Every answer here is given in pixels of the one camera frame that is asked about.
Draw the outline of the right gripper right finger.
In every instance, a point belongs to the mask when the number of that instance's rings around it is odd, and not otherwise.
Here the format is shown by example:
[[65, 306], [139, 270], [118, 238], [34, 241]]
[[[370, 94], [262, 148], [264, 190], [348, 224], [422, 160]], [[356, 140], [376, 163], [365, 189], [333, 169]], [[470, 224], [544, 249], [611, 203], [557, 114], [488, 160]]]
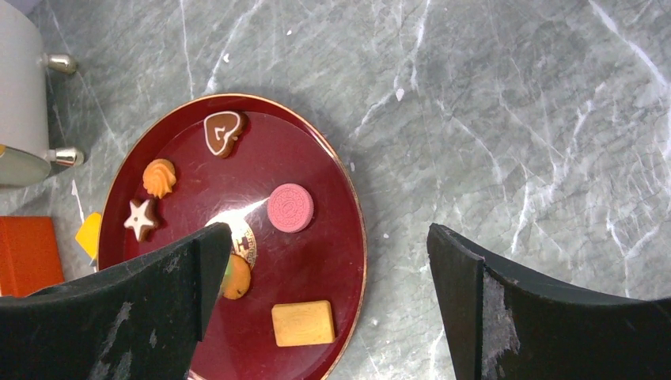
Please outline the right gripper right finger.
[[439, 224], [426, 249], [457, 378], [669, 378], [668, 298], [577, 287]]

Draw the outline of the dark red round plate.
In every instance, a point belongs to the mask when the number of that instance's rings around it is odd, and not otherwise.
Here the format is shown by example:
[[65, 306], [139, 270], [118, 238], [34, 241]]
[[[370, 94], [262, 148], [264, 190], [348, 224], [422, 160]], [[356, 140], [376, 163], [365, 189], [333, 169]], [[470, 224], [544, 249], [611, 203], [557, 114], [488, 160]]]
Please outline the dark red round plate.
[[[203, 121], [243, 112], [248, 125], [226, 158], [207, 148]], [[155, 203], [159, 227], [145, 241], [123, 226], [129, 201], [146, 200], [142, 174], [159, 158], [176, 170], [172, 192]], [[310, 224], [297, 233], [276, 229], [267, 201], [281, 184], [299, 184], [313, 198]], [[304, 117], [248, 94], [202, 97], [169, 112], [136, 142], [121, 164], [104, 206], [98, 266], [108, 268], [226, 222], [233, 252], [251, 269], [251, 286], [237, 300], [220, 298], [189, 379], [323, 379], [347, 347], [362, 308], [366, 230], [351, 179], [324, 136]], [[331, 303], [335, 341], [278, 347], [271, 318], [276, 304]]]

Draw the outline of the orange chip cookie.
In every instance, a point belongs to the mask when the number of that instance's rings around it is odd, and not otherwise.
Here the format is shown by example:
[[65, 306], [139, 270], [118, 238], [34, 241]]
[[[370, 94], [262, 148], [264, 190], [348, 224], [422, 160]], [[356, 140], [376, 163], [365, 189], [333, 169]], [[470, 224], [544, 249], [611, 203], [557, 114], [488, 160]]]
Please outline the orange chip cookie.
[[248, 262], [241, 256], [230, 254], [219, 295], [231, 300], [239, 299], [247, 293], [250, 283], [251, 269]]

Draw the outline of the pink round cookie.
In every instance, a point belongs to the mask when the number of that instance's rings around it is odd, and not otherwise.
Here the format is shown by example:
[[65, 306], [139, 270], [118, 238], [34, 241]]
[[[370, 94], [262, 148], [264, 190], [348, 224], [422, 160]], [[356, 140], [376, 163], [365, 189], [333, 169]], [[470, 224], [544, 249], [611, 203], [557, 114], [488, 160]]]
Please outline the pink round cookie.
[[267, 216], [271, 224], [285, 233], [304, 230], [310, 224], [313, 213], [313, 198], [299, 184], [279, 185], [267, 201]]

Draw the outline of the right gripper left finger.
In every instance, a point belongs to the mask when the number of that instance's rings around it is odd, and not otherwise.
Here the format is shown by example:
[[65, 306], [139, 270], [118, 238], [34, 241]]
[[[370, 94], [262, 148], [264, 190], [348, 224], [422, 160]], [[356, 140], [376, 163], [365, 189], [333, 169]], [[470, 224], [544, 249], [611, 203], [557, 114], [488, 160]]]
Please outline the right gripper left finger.
[[185, 379], [229, 261], [222, 222], [121, 264], [1, 300], [4, 379]]

